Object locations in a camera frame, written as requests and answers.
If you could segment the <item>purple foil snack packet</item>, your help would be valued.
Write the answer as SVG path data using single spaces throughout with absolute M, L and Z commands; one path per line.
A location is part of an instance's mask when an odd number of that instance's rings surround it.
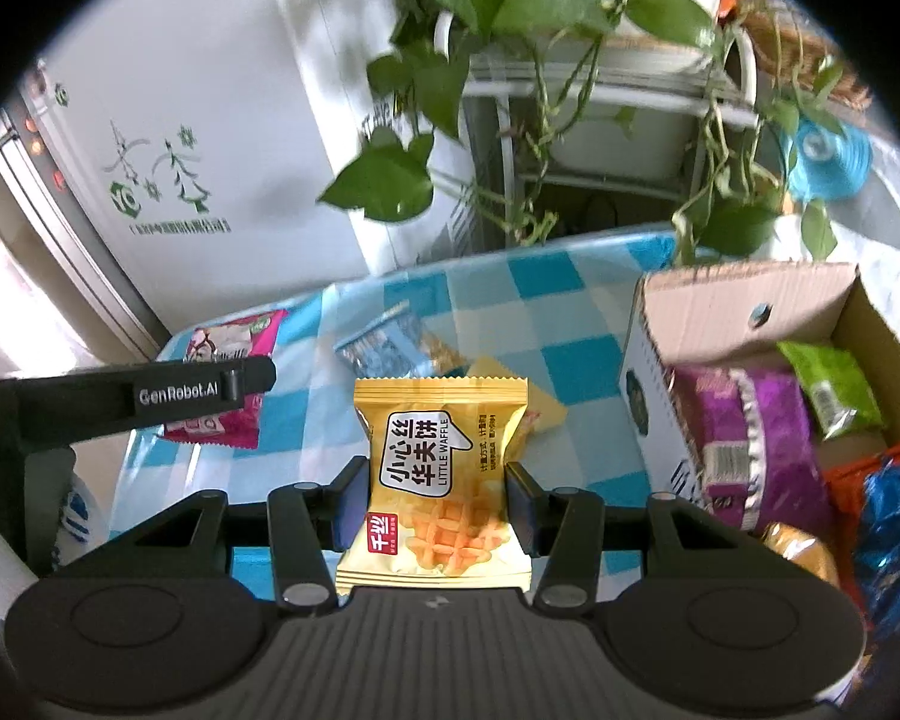
M 681 366 L 671 390 L 689 427 L 713 515 L 743 532 L 783 523 L 814 536 L 831 509 L 797 378 L 785 371 Z

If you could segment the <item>yellow little waffle packet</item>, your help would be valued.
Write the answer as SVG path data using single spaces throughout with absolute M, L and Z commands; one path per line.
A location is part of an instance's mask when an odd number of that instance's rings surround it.
M 361 379 L 368 505 L 334 582 L 359 587 L 528 590 L 532 558 L 507 514 L 507 450 L 528 406 L 518 377 Z

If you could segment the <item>green pothos plant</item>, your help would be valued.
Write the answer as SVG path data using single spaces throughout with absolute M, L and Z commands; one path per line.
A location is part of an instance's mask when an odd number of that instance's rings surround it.
M 761 249 L 784 215 L 803 223 L 815 259 L 836 245 L 821 200 L 788 192 L 788 170 L 802 119 L 841 135 L 844 122 L 829 98 L 845 80 L 841 54 L 782 0 L 397 0 L 388 49 L 365 67 L 374 109 L 365 119 L 359 153 L 320 200 L 375 223 L 414 220 L 429 210 L 445 177 L 468 181 L 476 169 L 464 137 L 484 121 L 464 117 L 463 88 L 471 57 L 488 47 L 512 49 L 541 64 L 554 46 L 582 43 L 589 59 L 614 36 L 649 36 L 696 49 L 723 64 L 738 31 L 758 62 L 756 127 L 727 128 L 711 110 L 704 119 L 704 187 L 671 213 L 679 265 L 747 257 Z M 533 245 L 557 227 L 556 213 L 537 215 L 541 192 L 514 226 L 496 218 L 509 241 Z

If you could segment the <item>white metal plant stand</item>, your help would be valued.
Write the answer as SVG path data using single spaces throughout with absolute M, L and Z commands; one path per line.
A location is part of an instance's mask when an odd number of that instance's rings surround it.
M 504 47 L 476 52 L 463 109 L 484 121 L 464 141 L 487 174 L 448 176 L 439 187 L 510 226 L 539 190 L 535 213 L 556 213 L 564 231 L 585 200 L 619 199 L 613 223 L 628 226 L 665 218 L 704 187 L 711 110 L 727 128 L 756 127 L 758 62 L 746 32 L 733 36 L 723 64 L 649 36 L 611 37 L 594 59 L 585 52 L 560 43 L 541 64 Z

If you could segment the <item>cardboard milk box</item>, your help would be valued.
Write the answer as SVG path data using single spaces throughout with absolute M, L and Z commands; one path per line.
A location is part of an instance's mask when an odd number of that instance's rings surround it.
M 642 578 L 603 616 L 606 639 L 631 678 L 683 709 L 900 715 L 900 636 L 870 650 L 865 613 L 841 585 L 777 556 L 764 532 L 722 522 L 702 493 L 671 371 L 795 376 L 779 341 L 850 351 L 883 411 L 884 429 L 824 440 L 802 390 L 821 475 L 900 444 L 900 341 L 853 266 L 734 263 L 642 278 L 619 387 L 652 491 L 649 536 Z

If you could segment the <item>yellow chips bag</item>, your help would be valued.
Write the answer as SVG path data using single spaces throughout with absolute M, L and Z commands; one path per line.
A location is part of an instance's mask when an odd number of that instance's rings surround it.
M 769 523 L 763 533 L 763 544 L 777 556 L 797 564 L 834 587 L 841 585 L 839 571 L 831 551 L 816 536 L 786 523 Z

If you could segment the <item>orange red snack packet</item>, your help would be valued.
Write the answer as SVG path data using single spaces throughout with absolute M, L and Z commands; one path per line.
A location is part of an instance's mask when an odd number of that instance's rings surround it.
M 865 598 L 854 574 L 854 550 L 865 504 L 865 481 L 885 466 L 900 465 L 900 444 L 877 454 L 836 466 L 823 473 L 832 514 L 831 554 L 836 562 L 841 589 L 865 613 Z

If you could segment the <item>green snack packet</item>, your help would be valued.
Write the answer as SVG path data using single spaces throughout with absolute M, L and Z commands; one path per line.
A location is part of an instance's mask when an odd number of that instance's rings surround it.
M 824 440 L 884 429 L 883 411 L 854 355 L 831 344 L 779 341 Z

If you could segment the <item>yellow waffle packet upside-down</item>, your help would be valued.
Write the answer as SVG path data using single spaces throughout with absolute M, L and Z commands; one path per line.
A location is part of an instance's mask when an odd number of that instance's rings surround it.
M 520 379 L 520 374 L 510 371 L 509 367 L 500 364 L 493 358 L 482 356 L 475 359 L 468 367 L 471 377 L 505 377 L 506 379 Z M 544 433 L 549 429 L 562 426 L 567 418 L 567 408 L 557 401 L 553 395 L 544 392 L 532 380 L 527 380 L 528 405 L 525 415 L 521 418 L 518 433 L 521 437 L 528 437 L 534 433 Z

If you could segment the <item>blue foil snack packet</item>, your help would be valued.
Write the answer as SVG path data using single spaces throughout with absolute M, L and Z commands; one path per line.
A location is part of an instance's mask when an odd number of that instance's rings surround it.
M 900 465 L 886 463 L 863 483 L 863 511 L 852 553 L 870 650 L 900 636 Z

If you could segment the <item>white appliance with green logo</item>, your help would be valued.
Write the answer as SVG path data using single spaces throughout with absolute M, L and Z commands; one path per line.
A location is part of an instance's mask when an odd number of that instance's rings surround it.
M 0 107 L 0 238 L 89 355 L 470 254 L 473 213 L 368 221 L 323 190 L 383 117 L 395 0 L 92 0 Z

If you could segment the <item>light blue snack packet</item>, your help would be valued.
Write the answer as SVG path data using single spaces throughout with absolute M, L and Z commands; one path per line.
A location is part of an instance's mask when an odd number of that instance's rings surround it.
M 386 309 L 360 332 L 334 345 L 357 379 L 463 376 L 470 363 L 429 332 L 408 301 Z

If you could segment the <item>blue checkered tablecloth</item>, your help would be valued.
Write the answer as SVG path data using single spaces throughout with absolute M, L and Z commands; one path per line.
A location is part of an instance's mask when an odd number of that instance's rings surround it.
M 175 444 L 134 431 L 118 444 L 115 502 L 102 509 L 79 470 L 55 559 L 98 543 L 199 489 L 235 504 L 283 484 L 328 483 L 367 449 L 352 406 L 354 374 L 334 346 L 393 305 L 408 305 L 466 359 L 493 358 L 566 406 L 562 424 L 528 439 L 523 463 L 544 488 L 589 489 L 611 505 L 644 504 L 650 484 L 617 383 L 635 283 L 662 270 L 671 234 L 656 229 L 567 239 L 332 284 L 284 302 L 272 353 L 278 380 L 263 400 L 256 449 Z

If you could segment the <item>pink white snack packet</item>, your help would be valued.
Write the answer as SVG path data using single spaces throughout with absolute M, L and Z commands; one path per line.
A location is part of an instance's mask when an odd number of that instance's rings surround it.
M 271 358 L 276 348 L 279 325 L 287 317 L 286 309 L 267 310 L 240 319 L 198 325 L 191 332 L 185 349 L 187 362 L 226 362 L 214 382 L 201 380 L 201 394 L 209 394 L 214 383 L 219 403 L 233 410 L 169 422 L 160 435 L 176 444 L 212 444 L 231 449 L 253 450 L 260 444 L 263 392 L 252 392 L 247 379 L 233 388 L 229 380 L 232 367 L 248 358 Z

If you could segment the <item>blue round fan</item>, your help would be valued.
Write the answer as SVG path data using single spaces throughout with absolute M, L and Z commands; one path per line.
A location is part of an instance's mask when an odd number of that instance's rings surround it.
M 865 185 L 873 160 L 863 130 L 844 125 L 837 135 L 808 119 L 800 121 L 795 137 L 787 138 L 787 153 L 795 153 L 788 192 L 800 202 L 852 199 Z

